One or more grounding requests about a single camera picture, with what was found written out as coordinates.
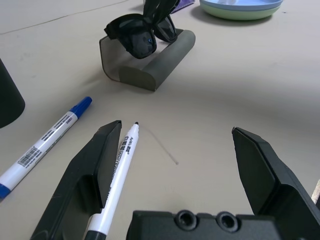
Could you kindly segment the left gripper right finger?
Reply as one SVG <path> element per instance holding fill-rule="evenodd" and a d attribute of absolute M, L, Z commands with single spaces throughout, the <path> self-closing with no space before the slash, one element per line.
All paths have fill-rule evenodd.
<path fill-rule="evenodd" d="M 259 135 L 234 127 L 232 137 L 253 213 L 273 217 L 284 240 L 318 240 L 320 210 L 293 171 Z"/>

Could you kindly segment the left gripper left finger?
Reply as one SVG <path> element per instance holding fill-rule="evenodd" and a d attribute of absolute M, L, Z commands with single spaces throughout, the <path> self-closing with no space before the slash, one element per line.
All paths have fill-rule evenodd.
<path fill-rule="evenodd" d="M 89 218 L 106 205 L 121 129 L 121 120 L 101 126 L 70 161 L 31 239 L 83 238 Z"/>

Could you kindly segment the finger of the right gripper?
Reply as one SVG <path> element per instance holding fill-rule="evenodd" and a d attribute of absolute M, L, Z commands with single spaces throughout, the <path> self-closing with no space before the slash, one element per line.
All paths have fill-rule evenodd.
<path fill-rule="evenodd" d="M 158 7 L 160 0 L 145 0 L 143 5 L 143 16 L 151 19 L 159 17 Z"/>
<path fill-rule="evenodd" d="M 157 7 L 157 23 L 162 22 L 180 3 L 180 0 L 161 0 Z"/>

